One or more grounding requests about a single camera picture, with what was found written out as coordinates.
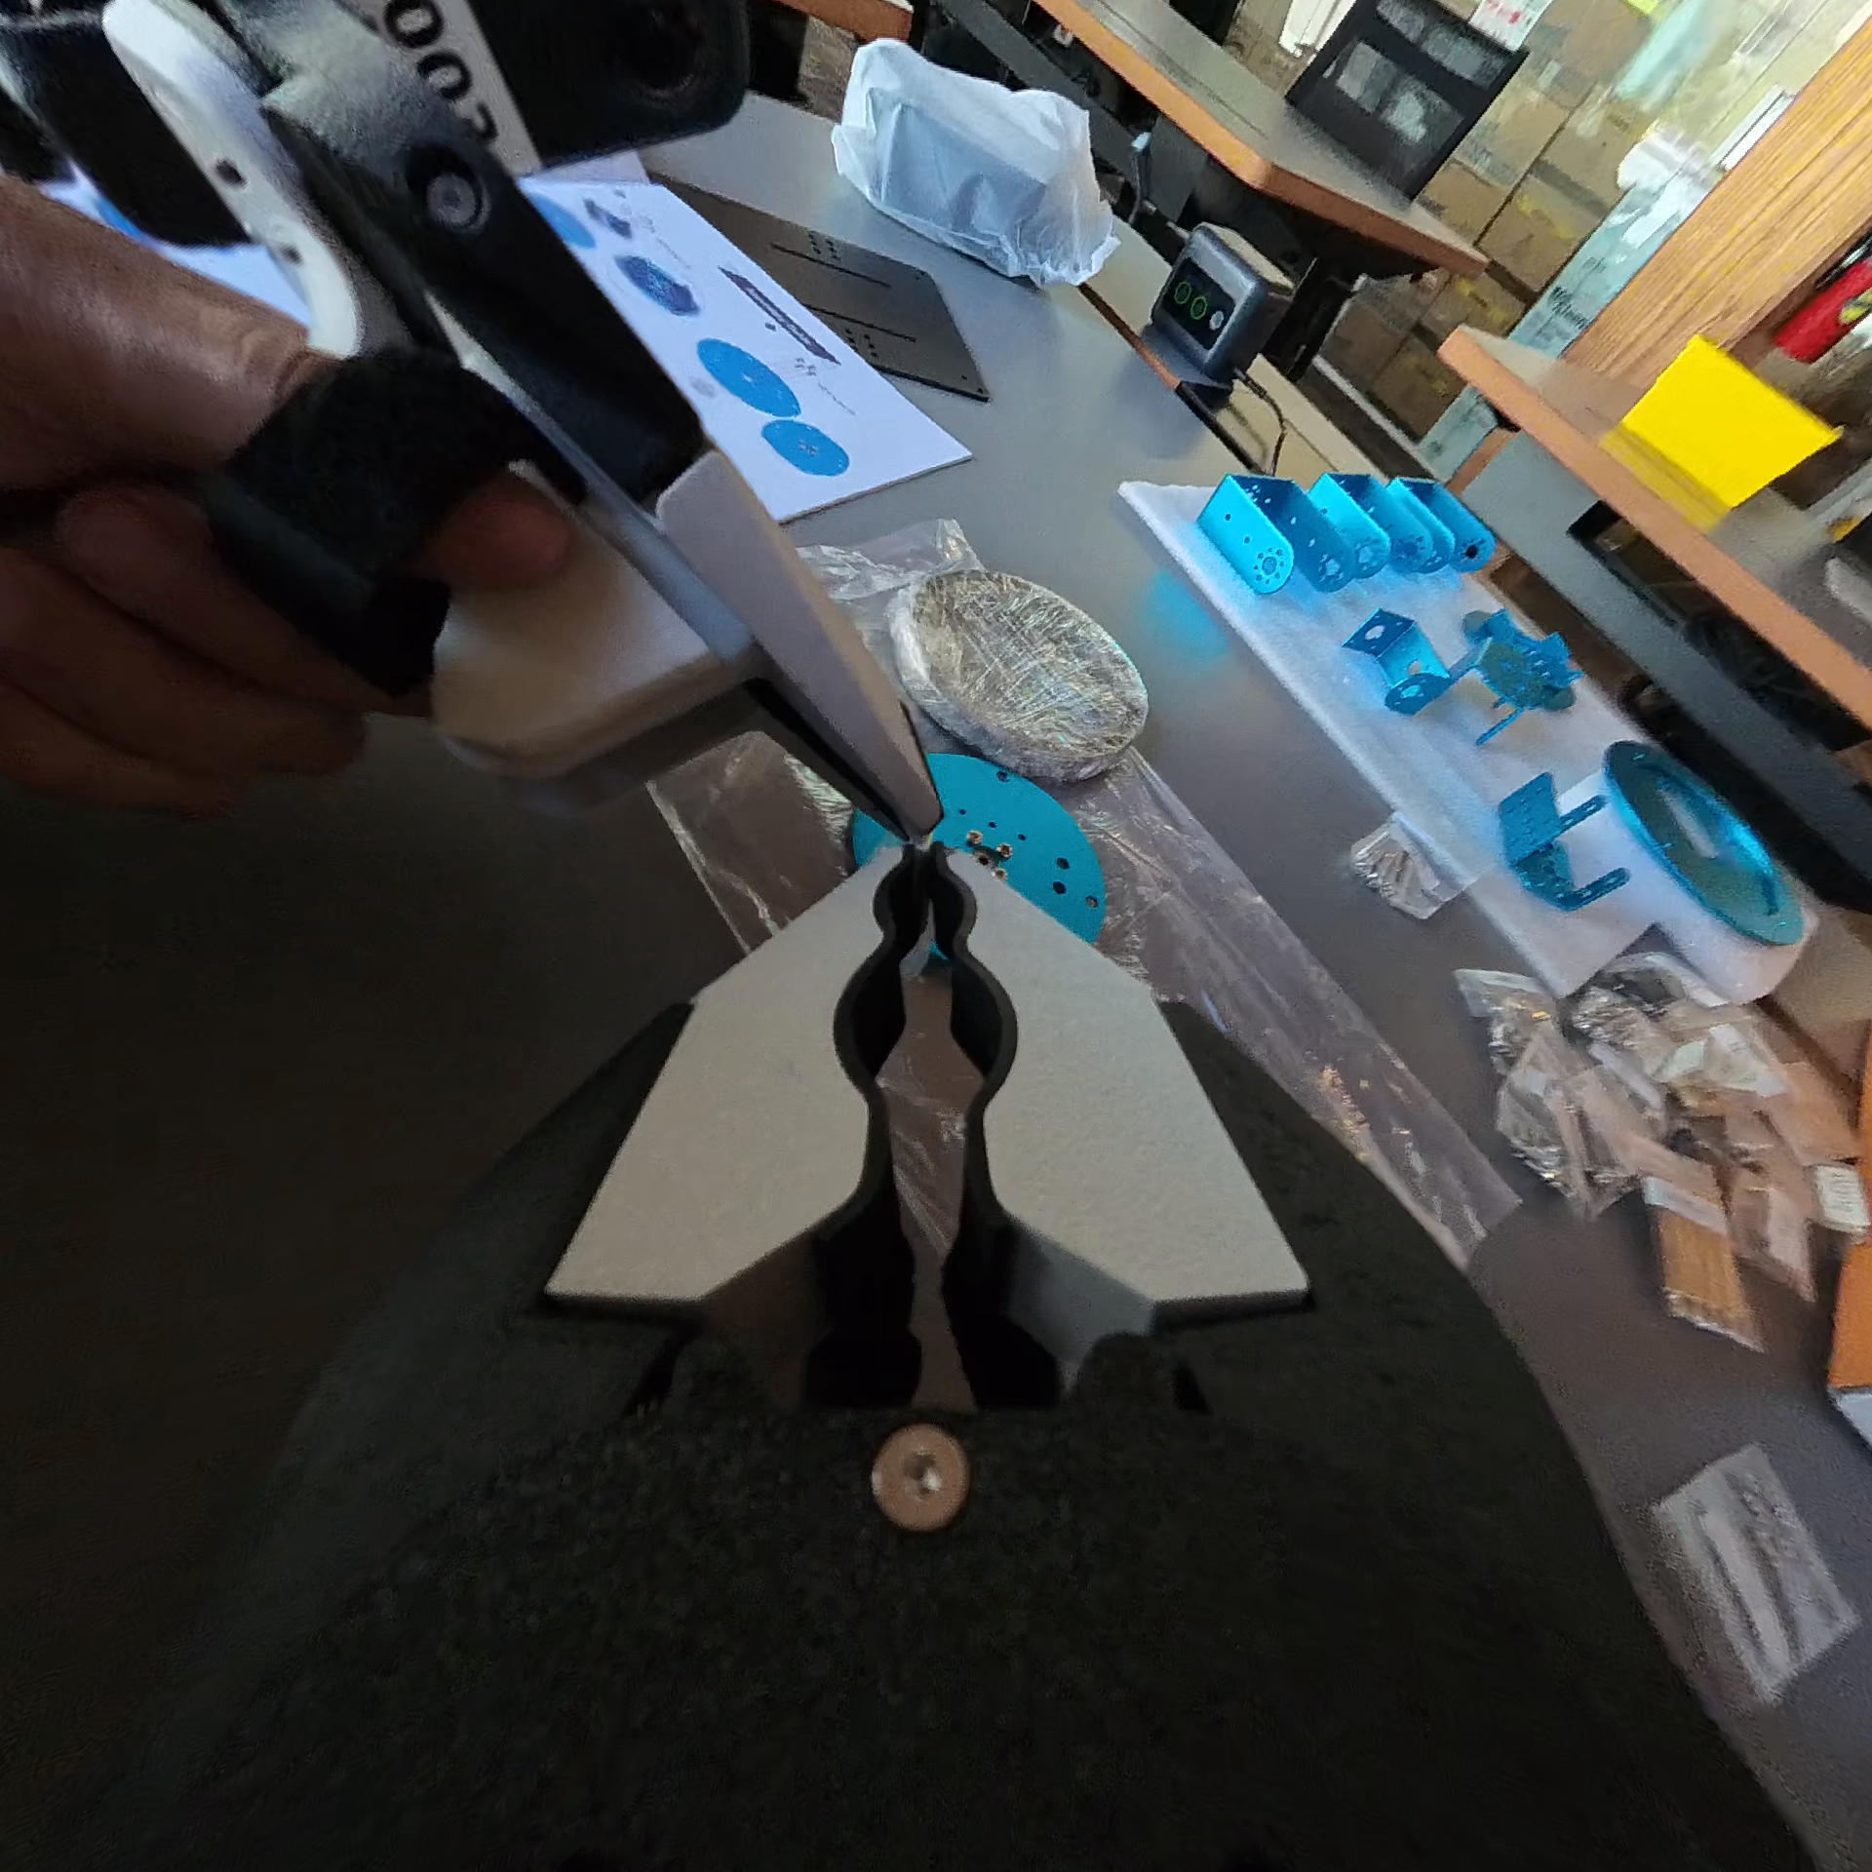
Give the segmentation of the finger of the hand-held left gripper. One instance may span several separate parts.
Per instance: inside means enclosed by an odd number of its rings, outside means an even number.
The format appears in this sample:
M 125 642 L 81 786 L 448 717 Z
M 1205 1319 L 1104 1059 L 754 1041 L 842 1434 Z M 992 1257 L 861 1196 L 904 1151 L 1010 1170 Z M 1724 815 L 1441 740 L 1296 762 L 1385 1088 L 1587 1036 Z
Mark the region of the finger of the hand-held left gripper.
M 908 835 L 908 801 L 897 801 L 884 782 L 857 762 L 845 740 L 789 698 L 777 682 L 750 679 L 660 726 L 633 730 L 598 755 L 576 765 L 576 806 L 620 800 L 633 789 L 701 758 L 734 737 L 757 733 L 803 765 L 845 801 L 875 823 Z
M 662 536 L 766 655 L 818 742 L 859 779 L 903 835 L 943 815 L 904 701 L 852 621 L 721 453 L 703 453 L 656 500 Z

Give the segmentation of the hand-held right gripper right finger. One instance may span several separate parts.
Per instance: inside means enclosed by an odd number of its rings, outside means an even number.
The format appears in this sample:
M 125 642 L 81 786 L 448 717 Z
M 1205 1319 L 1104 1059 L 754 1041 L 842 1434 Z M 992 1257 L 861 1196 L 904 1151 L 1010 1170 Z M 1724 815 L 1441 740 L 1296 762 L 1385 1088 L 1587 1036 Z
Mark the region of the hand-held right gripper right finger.
M 978 1075 L 943 1262 L 976 1405 L 1049 1408 L 1101 1341 L 1308 1301 L 1154 993 L 954 848 L 936 945 Z

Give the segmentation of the blue round metal disc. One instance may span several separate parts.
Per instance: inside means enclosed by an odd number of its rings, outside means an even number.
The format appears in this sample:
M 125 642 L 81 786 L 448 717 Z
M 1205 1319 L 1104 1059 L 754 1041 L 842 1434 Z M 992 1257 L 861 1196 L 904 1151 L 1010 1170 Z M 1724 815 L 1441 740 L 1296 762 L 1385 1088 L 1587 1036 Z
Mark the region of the blue round metal disc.
M 943 817 L 932 841 L 1093 950 L 1108 921 L 1103 862 L 1081 823 L 1041 785 L 978 755 L 926 759 Z

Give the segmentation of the wood-edged office desk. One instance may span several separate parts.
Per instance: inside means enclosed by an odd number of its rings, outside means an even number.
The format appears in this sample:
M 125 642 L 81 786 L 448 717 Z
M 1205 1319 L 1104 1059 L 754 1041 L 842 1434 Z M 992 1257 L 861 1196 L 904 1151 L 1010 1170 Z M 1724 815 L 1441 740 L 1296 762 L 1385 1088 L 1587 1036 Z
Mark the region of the wood-edged office desk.
M 1294 280 L 1266 357 L 1296 383 L 1354 289 L 1425 271 L 1478 277 L 1489 259 L 1427 206 L 1334 145 L 1228 49 L 1161 1 L 914 4 L 910 41 L 961 30 L 996 69 L 1088 108 L 1091 147 L 1132 187 L 1132 213 L 1181 222 L 1201 192 L 1217 220 L 1275 235 L 1257 250 Z M 1145 127 L 1122 125 L 1042 49 L 1062 30 L 1112 80 L 1138 93 Z
M 1464 324 L 1440 361 L 1508 428 L 1464 500 L 1612 650 L 1645 733 L 1868 914 L 1868 557 L 1772 490 L 1713 512 L 1621 429 L 1636 389 Z

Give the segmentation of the person's left hand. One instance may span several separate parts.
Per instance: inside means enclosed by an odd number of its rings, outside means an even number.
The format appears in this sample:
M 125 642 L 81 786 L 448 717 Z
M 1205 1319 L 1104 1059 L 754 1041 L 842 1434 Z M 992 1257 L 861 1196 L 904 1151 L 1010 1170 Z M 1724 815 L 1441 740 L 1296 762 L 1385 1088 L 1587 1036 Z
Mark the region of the person's left hand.
M 332 365 L 295 320 L 3 178 L 2 346 L 3 782 L 220 811 L 420 708 L 252 597 L 185 495 Z

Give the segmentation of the black metal plate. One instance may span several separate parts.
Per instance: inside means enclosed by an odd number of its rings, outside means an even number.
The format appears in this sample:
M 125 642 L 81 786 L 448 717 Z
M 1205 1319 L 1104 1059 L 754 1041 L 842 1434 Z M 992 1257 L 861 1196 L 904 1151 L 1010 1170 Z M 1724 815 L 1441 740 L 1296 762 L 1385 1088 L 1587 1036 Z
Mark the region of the black metal plate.
M 673 192 L 877 372 L 988 400 L 974 352 L 925 270 L 682 181 Z

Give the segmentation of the white plastic-wrapped bundle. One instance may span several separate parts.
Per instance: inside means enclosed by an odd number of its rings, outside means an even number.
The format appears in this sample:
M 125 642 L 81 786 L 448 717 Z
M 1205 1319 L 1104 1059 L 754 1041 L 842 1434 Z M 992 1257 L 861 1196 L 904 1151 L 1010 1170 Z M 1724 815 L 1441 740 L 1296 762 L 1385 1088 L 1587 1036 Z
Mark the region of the white plastic-wrapped bundle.
M 1088 110 L 925 59 L 906 41 L 857 47 L 832 164 L 868 206 L 1039 287 L 1081 287 L 1115 251 Z

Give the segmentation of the pile of small screw bags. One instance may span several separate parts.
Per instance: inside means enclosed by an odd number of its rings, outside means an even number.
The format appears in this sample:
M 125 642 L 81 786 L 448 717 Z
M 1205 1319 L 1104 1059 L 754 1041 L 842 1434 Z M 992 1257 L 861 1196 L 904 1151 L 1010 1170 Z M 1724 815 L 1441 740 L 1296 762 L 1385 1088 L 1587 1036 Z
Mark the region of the pile of small screw bags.
M 1673 1322 L 1764 1351 L 1753 1288 L 1814 1304 L 1823 1257 L 1868 1238 L 1868 1151 L 1841 1088 L 1709 970 L 1640 946 L 1574 989 L 1486 966 L 1453 984 L 1500 1082 L 1495 1129 L 1578 1216 L 1642 1205 Z

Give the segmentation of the single clear hardware bag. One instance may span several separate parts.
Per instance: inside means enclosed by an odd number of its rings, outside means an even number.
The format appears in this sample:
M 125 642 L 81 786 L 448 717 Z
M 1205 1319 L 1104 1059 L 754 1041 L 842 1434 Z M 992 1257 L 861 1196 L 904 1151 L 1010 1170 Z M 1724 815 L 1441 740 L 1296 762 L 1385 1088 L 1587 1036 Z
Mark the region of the single clear hardware bag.
M 1858 1634 L 1858 1609 L 1759 1444 L 1713 1460 L 1650 1503 L 1649 1517 L 1749 1703 L 1780 1703 Z

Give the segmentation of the black office chair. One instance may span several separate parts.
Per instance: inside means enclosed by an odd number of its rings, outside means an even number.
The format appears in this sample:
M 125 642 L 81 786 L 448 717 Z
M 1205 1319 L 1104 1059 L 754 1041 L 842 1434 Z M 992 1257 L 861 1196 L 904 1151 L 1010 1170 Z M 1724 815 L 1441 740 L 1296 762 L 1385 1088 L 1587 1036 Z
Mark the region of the black office chair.
M 1284 100 L 1416 197 L 1527 59 L 1436 1 L 1354 1 Z

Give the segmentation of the stack of cardboard boxes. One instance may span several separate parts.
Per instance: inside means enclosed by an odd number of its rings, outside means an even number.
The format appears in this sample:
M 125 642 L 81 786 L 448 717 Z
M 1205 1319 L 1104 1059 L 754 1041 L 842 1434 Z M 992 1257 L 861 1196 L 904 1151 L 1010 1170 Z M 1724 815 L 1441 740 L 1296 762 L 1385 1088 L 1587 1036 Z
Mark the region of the stack of cardboard boxes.
M 1830 58 L 1834 4 L 1453 4 L 1522 56 L 1420 197 L 1481 255 L 1365 280 L 1323 363 L 1436 472 L 1498 425 L 1460 328 L 1559 352 Z

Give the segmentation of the yellow plastic bin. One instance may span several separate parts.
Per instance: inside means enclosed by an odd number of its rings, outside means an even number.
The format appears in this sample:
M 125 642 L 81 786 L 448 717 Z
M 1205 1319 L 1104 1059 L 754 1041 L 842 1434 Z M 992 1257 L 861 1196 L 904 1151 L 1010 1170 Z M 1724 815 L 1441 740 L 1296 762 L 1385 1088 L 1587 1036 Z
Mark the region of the yellow plastic bin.
M 1606 445 L 1665 472 L 1713 512 L 1737 507 L 1841 429 L 1693 337 L 1606 435 Z

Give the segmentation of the wooden pillar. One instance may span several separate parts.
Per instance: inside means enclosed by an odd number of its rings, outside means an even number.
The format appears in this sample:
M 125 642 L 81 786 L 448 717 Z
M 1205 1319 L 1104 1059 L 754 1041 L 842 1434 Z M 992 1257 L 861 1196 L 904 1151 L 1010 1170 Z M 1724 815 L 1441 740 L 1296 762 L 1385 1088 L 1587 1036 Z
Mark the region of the wooden pillar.
M 1564 358 L 1646 388 L 1693 337 L 1744 365 L 1868 233 L 1869 27 L 1819 69 Z

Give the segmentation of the small blue U bracket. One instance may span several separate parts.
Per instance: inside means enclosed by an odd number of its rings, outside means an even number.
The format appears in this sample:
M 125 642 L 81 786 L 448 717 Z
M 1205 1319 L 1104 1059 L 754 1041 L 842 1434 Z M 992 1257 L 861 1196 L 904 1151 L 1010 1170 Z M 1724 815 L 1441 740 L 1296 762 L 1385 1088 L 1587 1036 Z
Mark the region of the small blue U bracket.
M 1457 682 L 1420 623 L 1391 609 L 1372 609 L 1342 643 L 1365 659 L 1383 683 L 1383 707 L 1402 717 L 1424 712 Z

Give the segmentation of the blue angled bracket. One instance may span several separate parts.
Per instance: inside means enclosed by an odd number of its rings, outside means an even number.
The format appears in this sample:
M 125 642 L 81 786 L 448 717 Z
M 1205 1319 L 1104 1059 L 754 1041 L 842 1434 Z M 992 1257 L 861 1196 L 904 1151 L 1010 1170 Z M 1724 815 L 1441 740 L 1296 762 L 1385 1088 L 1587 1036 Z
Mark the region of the blue angled bracket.
M 1478 736 L 1474 745 L 1498 740 L 1527 712 L 1552 712 L 1573 707 L 1573 677 L 1556 672 L 1546 663 L 1510 650 L 1508 645 L 1486 648 L 1474 672 L 1484 679 L 1495 701 L 1495 719 Z

